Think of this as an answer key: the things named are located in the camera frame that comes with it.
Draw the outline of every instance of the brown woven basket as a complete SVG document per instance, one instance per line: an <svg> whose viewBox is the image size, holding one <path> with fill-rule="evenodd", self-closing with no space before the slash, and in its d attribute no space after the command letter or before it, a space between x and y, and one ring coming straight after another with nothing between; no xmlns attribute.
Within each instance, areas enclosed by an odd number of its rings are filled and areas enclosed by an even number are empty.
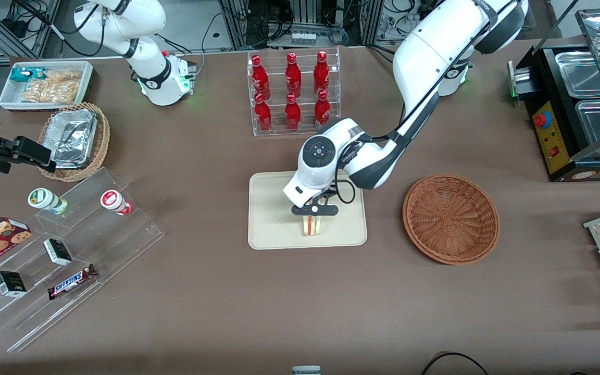
<svg viewBox="0 0 600 375"><path fill-rule="evenodd" d="M402 218L414 244L446 264L476 263L499 237L492 199L472 181L448 173L417 181L404 199Z"/></svg>
<svg viewBox="0 0 600 375"><path fill-rule="evenodd" d="M48 173L40 169L45 177L64 182L76 182L90 177L102 166L105 154L108 152L108 142L110 142L110 125L108 124L108 119L103 116L103 112L96 105L90 103L74 104L60 109L60 111L77 111L79 109L89 109L98 115L98 124L90 155L90 163L83 169L57 169L55 173ZM41 144L43 144L45 132L48 130L49 124L50 119L45 122L43 130L41 130L41 136L39 137L39 143Z"/></svg>

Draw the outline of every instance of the brown table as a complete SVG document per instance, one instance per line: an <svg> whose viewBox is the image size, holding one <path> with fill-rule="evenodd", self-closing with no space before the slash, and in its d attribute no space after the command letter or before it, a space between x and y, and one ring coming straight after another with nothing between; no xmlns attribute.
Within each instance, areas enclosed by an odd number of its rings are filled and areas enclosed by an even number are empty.
<svg viewBox="0 0 600 375"><path fill-rule="evenodd" d="M150 104L125 61L93 60L91 101L112 126L105 166L167 235L23 352L0 344L0 373L317 364L325 375L407 375L460 351L490 373L600 374L600 259L581 226L600 216L600 183L548 183L526 111L507 98L505 63L529 45L473 58L388 182L365 192L364 245L263 252L247 244L248 180L294 170L303 138L252 136L247 55L207 57L195 95L171 107ZM402 106L390 65L365 48L341 53L343 116L388 132ZM36 138L46 118L2 111L0 135ZM438 264L403 230L410 185L438 172L475 181L497 204L502 235L478 264ZM0 215L31 217L30 190L72 185L14 166L0 174ZM477 371L457 358L431 373Z"/></svg>

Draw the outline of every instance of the red switch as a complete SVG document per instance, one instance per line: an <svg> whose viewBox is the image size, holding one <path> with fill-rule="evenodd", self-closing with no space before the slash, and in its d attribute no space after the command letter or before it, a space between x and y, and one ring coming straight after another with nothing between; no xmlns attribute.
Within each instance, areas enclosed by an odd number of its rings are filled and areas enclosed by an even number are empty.
<svg viewBox="0 0 600 375"><path fill-rule="evenodd" d="M545 117L544 114L538 114L536 117L534 117L534 125L538 126L539 128L545 125L546 121L547 117Z"/></svg>

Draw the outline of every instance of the acrylic bottle rack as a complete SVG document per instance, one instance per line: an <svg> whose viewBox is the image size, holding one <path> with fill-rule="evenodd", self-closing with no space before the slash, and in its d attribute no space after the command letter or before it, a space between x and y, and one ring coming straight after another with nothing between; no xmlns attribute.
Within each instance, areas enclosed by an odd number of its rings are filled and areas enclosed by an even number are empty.
<svg viewBox="0 0 600 375"><path fill-rule="evenodd" d="M164 233L126 191L127 184L106 168L81 181L62 195L69 206L60 216L40 211L27 220L33 237L0 258L0 270L20 273L26 294L0 293L0 335L9 352L19 352L43 332L136 259ZM106 190L117 190L131 201L134 211L119 216L100 205ZM61 239L73 261L68 266L50 262L43 247L48 238ZM98 275L80 283L53 301L48 288L94 264Z"/></svg>
<svg viewBox="0 0 600 375"><path fill-rule="evenodd" d="M329 86L328 102L330 103L330 119L340 118L341 116L341 84L340 84L340 50L338 48L308 48L294 50L297 55L297 64L302 72L302 94L297 103L301 111L300 129L293 133L286 128L286 52L277 50L261 50L250 52L247 59L247 79L249 88L249 106L252 109L252 127L254 135L293 135L293 134L314 134L317 129L314 126L314 105L317 97L314 94L314 67L316 66L316 55L319 51L326 51L328 55L329 67ZM254 94L256 90L252 80L252 56L259 55L262 66L267 71L270 82L271 97L266 101L272 114L273 130L269 133L263 133L256 121L254 113Z"/></svg>

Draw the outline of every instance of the robotic arm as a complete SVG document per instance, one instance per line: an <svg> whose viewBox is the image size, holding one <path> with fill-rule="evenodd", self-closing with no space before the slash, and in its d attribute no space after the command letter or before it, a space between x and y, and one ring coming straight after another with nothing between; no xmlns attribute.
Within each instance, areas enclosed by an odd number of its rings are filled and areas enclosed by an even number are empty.
<svg viewBox="0 0 600 375"><path fill-rule="evenodd" d="M188 62L164 56L148 36L166 24L166 13L157 0L93 0L77 7L73 20L86 40L103 43L129 62L153 104L171 105L191 93Z"/></svg>
<svg viewBox="0 0 600 375"><path fill-rule="evenodd" d="M361 189L381 186L431 116L440 94L457 90L474 49L492 53L508 45L520 32L528 7L528 0L445 0L428 14L393 59L405 107L399 126L384 137L373 137L352 119L341 119L310 137L298 155L298 170L284 187L295 205L292 211L326 212L316 207L314 198L334 194L339 169ZM377 144L385 140L385 145ZM336 214L336 207L327 212Z"/></svg>

